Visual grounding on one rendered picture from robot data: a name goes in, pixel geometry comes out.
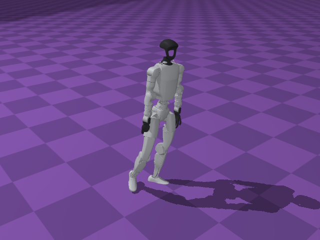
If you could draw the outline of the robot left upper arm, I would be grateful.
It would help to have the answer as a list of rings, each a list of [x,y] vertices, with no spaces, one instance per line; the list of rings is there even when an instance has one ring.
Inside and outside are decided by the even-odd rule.
[[[181,94],[184,91],[184,87],[181,85],[181,81],[183,78],[183,72],[185,70],[185,67],[182,64],[179,64],[179,77],[178,77],[178,83],[177,83],[177,88],[176,88],[176,93]]]

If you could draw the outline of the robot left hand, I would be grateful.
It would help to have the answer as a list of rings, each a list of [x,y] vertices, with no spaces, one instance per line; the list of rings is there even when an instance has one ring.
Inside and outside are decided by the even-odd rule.
[[[181,107],[179,108],[178,112],[176,111],[173,111],[174,114],[175,114],[175,128],[177,128],[179,125],[181,125],[181,116],[180,116],[180,113],[181,113]]]

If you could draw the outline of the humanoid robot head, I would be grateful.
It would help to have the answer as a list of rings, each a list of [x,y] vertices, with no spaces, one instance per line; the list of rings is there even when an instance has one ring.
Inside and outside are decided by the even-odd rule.
[[[160,63],[167,62],[163,64],[171,66],[173,64],[171,60],[175,58],[178,46],[179,45],[171,39],[163,40],[160,43],[159,47],[165,50],[166,56],[163,57],[163,60]],[[169,56],[170,50],[174,50],[173,56]]]

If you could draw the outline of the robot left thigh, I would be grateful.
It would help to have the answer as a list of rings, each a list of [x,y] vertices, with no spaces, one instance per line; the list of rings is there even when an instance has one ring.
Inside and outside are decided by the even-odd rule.
[[[176,117],[174,113],[169,111],[167,118],[163,121],[166,122],[164,124],[164,127],[162,128],[163,142],[160,142],[155,146],[155,150],[158,154],[163,154],[167,151],[167,149],[170,147],[173,141],[175,130],[176,130]]]

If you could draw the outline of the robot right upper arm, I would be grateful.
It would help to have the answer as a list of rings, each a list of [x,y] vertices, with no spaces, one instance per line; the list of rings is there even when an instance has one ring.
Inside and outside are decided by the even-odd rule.
[[[146,72],[146,74],[147,74],[146,93],[150,93],[150,95],[151,95],[150,101],[153,101],[156,99],[156,93],[153,92],[153,89],[156,84],[156,78],[160,74],[160,69],[161,68],[159,66],[152,66],[152,67],[149,67]]]

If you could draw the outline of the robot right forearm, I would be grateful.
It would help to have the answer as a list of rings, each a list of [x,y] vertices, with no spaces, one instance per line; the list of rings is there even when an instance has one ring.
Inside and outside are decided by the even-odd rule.
[[[151,100],[151,94],[149,92],[146,93],[145,98],[144,98],[144,116],[143,116],[143,121],[148,123],[148,119],[152,116],[152,106],[153,102]]]

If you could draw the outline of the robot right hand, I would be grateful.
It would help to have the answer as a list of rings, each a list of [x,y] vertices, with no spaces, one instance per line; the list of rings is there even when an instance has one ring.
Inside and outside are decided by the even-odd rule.
[[[141,133],[142,134],[144,134],[144,132],[148,132],[149,131],[149,129],[150,129],[150,123],[151,123],[151,118],[149,117],[148,118],[148,122],[142,122],[143,123],[143,125],[142,125],[142,127],[141,127]]]

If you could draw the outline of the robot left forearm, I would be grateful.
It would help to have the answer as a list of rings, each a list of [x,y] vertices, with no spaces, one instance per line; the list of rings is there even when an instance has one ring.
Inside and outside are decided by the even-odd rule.
[[[183,92],[180,94],[175,93],[175,95],[174,95],[174,97],[175,97],[174,111],[175,112],[179,112],[179,108],[181,108],[181,106],[182,106],[182,94],[183,94]]]

